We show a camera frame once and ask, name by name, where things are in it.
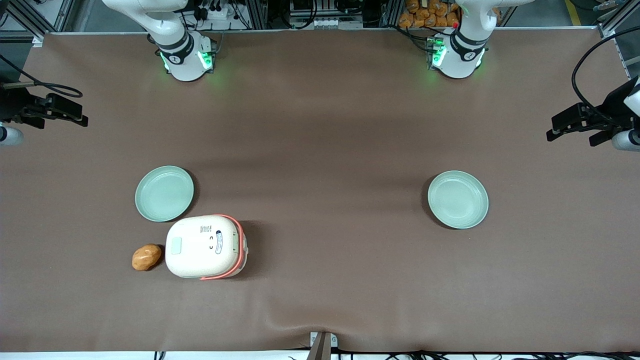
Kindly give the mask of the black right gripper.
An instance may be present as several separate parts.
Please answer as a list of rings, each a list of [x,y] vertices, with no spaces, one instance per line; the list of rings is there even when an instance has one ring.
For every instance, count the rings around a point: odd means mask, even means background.
[[[47,114],[46,108],[53,114]],[[89,117],[83,115],[82,110],[82,105],[56,93],[41,98],[27,89],[0,91],[0,121],[5,124],[14,122],[44,129],[47,120],[60,120],[86,128]]]

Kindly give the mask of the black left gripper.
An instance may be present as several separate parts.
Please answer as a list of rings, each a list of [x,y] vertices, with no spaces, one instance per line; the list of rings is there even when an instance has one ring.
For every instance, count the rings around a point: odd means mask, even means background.
[[[616,132],[639,130],[639,76],[613,89],[598,106],[602,117],[582,102],[551,117],[551,129],[546,132],[547,142],[575,132],[599,131],[589,137],[589,145],[610,142]]]

